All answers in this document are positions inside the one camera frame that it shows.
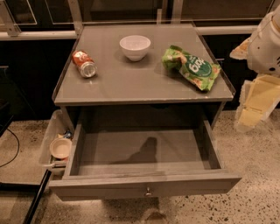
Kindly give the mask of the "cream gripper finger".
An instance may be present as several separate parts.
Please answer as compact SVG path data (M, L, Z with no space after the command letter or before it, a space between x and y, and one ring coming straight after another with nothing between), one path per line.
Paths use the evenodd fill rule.
M280 102L280 77L260 73L241 87L234 127L239 132L251 131L265 121Z
M229 57L235 60L245 60L248 57L249 38L240 43L230 54Z

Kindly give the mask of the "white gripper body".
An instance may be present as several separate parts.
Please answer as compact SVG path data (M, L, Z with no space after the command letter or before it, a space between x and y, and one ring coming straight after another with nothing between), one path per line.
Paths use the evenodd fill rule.
M248 68L259 74L280 74L280 5L251 34L247 62Z

